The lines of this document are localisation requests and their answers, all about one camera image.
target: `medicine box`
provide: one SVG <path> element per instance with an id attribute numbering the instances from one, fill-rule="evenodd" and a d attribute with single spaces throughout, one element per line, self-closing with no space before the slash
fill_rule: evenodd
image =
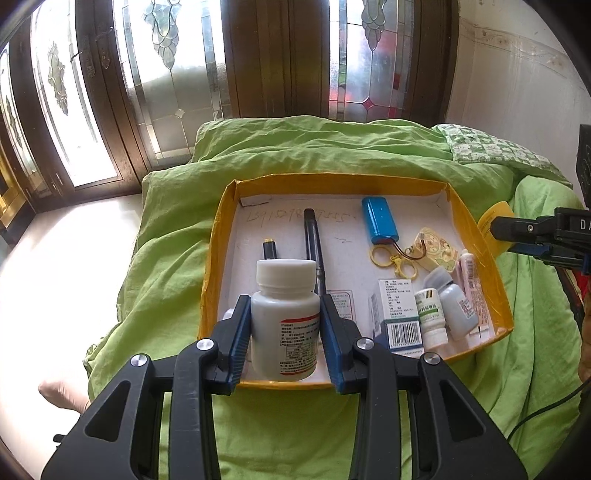
<path id="1" fill-rule="evenodd" d="M 425 350 L 411 281 L 378 280 L 369 301 L 374 340 L 392 353 L 419 358 Z"/>

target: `yellow tape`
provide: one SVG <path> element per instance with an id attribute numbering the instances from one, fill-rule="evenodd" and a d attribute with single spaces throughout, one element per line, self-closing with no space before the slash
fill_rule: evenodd
<path id="1" fill-rule="evenodd" d="M 507 202 L 499 202 L 489 208 L 478 220 L 478 229 L 480 230 L 488 250 L 494 258 L 509 250 L 513 244 L 510 242 L 501 242 L 492 236 L 491 223 L 497 217 L 514 217 L 515 214 Z"/>

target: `green blanket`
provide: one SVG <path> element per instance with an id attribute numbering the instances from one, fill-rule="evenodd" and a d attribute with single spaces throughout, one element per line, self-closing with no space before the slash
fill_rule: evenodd
<path id="1" fill-rule="evenodd" d="M 226 185 L 269 173 L 317 171 L 447 181 L 475 219 L 500 200 L 525 217 L 551 214 L 556 206 L 580 207 L 573 192 L 548 179 L 547 171 L 516 162 L 461 164 L 441 132 L 406 121 L 359 125 L 296 117 L 206 124 L 191 163 L 144 179 L 144 213 L 119 294 L 119 323 L 91 347 L 85 361 L 91 398 L 133 354 L 145 352 L 153 359 L 175 355 L 195 340 L 210 230 Z M 546 178 L 532 176 L 536 172 Z M 553 268 L 509 253 L 497 265 L 515 330 L 453 369 L 508 434 L 519 419 L 579 385 L 580 338 Z M 214 408 L 223 478 L 348 477 L 356 396 L 342 397 L 333 390 L 237 389 L 231 397 L 216 397 Z M 577 400 L 572 400 L 515 435 L 511 443 L 530 476 L 556 451 L 576 416 Z M 162 473 L 167 430 L 165 421 Z M 404 475 L 409 478 L 406 421 L 403 439 Z"/>

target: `window handle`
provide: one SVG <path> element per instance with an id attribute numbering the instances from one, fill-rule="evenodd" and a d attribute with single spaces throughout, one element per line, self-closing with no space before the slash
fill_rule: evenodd
<path id="1" fill-rule="evenodd" d="M 110 34 L 111 32 L 113 32 L 115 29 L 113 28 L 113 25 L 111 25 L 108 30 L 105 30 L 101 33 L 99 33 L 96 37 L 95 37 L 95 42 L 97 44 L 97 47 L 99 49 L 99 58 L 100 58 L 100 64 L 102 65 L 102 67 L 106 70 L 109 68 L 109 66 L 111 65 L 111 56 L 109 55 L 109 42 L 99 42 L 99 40 L 103 37 L 106 37 L 108 34 Z"/>
<path id="2" fill-rule="evenodd" d="M 72 63 L 74 59 L 78 56 L 80 56 L 80 64 L 82 65 L 82 68 L 86 69 L 88 77 L 92 78 L 93 76 L 95 76 L 95 64 L 93 63 L 92 55 L 90 54 L 90 44 L 88 40 L 88 35 L 82 36 L 82 50 L 80 50 L 78 53 L 74 53 L 74 55 L 71 56 L 70 63 Z"/>

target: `window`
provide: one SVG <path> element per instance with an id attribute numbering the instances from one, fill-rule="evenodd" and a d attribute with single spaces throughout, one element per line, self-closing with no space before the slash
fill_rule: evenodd
<path id="1" fill-rule="evenodd" d="M 90 108 L 76 52 L 74 0 L 46 0 L 31 21 L 32 67 L 47 128 L 74 187 L 118 175 Z"/>
<path id="2" fill-rule="evenodd" d="M 0 106 L 2 108 L 2 117 L 8 131 L 12 149 L 27 179 L 26 184 L 22 188 L 38 194 L 39 197 L 45 197 L 50 195 L 51 192 L 47 188 L 41 172 L 33 159 L 33 154 L 31 154 L 27 138 L 22 131 L 21 121 L 14 102 L 10 65 L 8 62 L 8 48 L 6 46 L 2 53 L 0 53 Z"/>
<path id="3" fill-rule="evenodd" d="M 457 19 L 455 0 L 46 0 L 0 52 L 0 142 L 41 211 L 139 193 L 209 121 L 430 126 Z"/>
<path id="4" fill-rule="evenodd" d="M 113 0 L 119 61 L 154 169 L 185 163 L 232 109 L 219 1 Z"/>
<path id="5" fill-rule="evenodd" d="M 329 118 L 400 118 L 410 72 L 411 0 L 330 0 Z"/>

